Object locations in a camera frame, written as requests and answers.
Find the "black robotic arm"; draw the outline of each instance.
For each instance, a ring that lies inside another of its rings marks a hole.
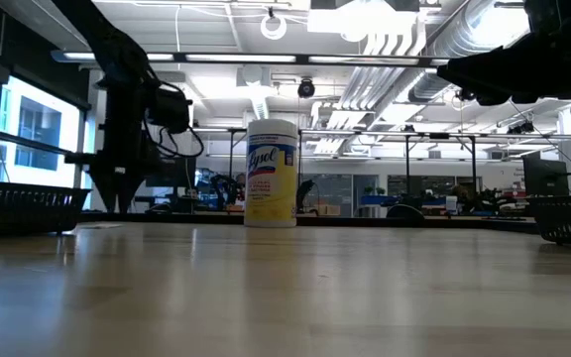
[[[162,88],[145,51],[116,29],[91,0],[53,2],[87,40],[105,73],[97,84],[107,90],[105,123],[99,126],[104,130],[102,150],[96,155],[71,155],[65,161],[88,166],[107,210],[114,211],[118,196],[119,211],[126,213],[145,176],[157,170],[160,154],[181,156],[156,143],[148,124],[162,126],[169,135],[191,130],[188,105],[192,103],[179,88]]]

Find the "yellow label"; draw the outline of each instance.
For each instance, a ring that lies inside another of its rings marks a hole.
[[[296,138],[253,135],[248,153],[246,219],[296,219]]]

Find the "desk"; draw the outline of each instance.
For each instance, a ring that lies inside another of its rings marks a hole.
[[[538,236],[119,224],[0,239],[0,356],[571,356]]]

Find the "security camera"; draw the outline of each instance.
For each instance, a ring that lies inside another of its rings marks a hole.
[[[301,80],[301,85],[298,87],[298,96],[303,99],[314,96],[314,84],[312,79],[304,78]]]

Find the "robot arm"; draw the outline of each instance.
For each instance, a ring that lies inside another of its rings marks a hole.
[[[525,0],[530,33],[510,48],[452,59],[437,74],[481,105],[571,99],[571,0]]]
[[[160,155],[181,157],[155,142],[148,125],[160,126],[170,136],[190,130],[191,101],[177,87],[175,91],[162,88],[145,51],[111,25],[91,0],[53,2],[87,40],[105,72],[97,84],[107,90],[106,118],[99,126],[105,134],[102,150],[96,155],[70,155],[65,161],[88,165],[107,210],[114,212],[118,197],[119,211],[126,213],[145,176],[158,169]]]
[[[129,36],[116,29],[91,0],[53,0],[57,8],[87,40],[96,61],[113,83],[159,87],[147,54]]]

